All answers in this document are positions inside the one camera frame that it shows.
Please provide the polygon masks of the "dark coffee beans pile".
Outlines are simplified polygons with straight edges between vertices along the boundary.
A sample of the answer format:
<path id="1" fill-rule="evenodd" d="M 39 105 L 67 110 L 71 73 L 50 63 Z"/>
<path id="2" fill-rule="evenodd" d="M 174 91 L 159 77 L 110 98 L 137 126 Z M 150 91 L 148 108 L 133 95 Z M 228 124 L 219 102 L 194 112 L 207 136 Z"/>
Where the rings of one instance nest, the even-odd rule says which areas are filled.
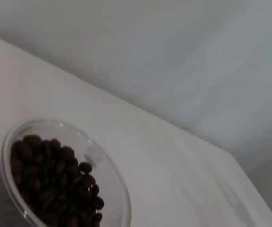
<path id="1" fill-rule="evenodd" d="M 93 167 L 78 162 L 71 147 L 27 135 L 13 143 L 10 166 L 22 198 L 47 227 L 100 227 L 104 201 Z"/>

